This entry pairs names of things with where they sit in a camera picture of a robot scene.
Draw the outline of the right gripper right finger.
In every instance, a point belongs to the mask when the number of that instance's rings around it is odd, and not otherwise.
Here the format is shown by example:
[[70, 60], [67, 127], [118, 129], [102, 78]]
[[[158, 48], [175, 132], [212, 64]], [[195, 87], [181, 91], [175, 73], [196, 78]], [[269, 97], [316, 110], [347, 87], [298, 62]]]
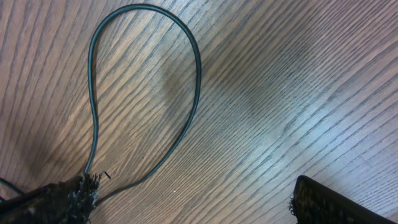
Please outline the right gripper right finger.
[[298, 224], [396, 224], [306, 175], [297, 178], [289, 211]]

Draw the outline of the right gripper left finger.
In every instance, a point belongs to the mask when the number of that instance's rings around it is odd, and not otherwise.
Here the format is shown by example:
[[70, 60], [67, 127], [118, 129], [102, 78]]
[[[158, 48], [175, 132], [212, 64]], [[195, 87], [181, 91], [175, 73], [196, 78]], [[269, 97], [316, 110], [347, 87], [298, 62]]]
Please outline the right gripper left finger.
[[96, 208], [101, 175], [76, 175], [65, 182], [48, 184], [24, 193], [15, 185], [1, 183], [17, 193], [1, 199], [1, 224], [86, 224]]

